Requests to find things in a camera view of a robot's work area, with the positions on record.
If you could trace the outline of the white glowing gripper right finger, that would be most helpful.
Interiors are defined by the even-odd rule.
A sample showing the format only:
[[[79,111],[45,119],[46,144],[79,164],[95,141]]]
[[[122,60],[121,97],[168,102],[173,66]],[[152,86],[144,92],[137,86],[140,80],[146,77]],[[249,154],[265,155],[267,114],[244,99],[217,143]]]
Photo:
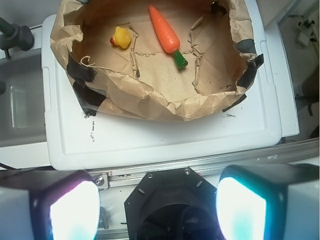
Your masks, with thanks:
[[[318,240],[320,168],[229,165],[217,186],[216,214],[227,240]]]

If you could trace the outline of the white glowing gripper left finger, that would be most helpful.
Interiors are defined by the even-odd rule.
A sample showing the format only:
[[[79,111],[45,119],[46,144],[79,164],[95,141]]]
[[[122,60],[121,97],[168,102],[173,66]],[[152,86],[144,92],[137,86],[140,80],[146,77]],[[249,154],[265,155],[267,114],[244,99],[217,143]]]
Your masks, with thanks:
[[[100,194],[85,170],[2,170],[2,240],[93,240]]]

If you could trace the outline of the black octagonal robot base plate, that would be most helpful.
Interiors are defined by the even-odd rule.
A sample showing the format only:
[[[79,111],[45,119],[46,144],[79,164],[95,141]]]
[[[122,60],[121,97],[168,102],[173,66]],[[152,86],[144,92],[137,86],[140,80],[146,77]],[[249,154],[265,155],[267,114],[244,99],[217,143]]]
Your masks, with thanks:
[[[191,168],[147,172],[124,202],[131,240],[221,240],[216,187]]]

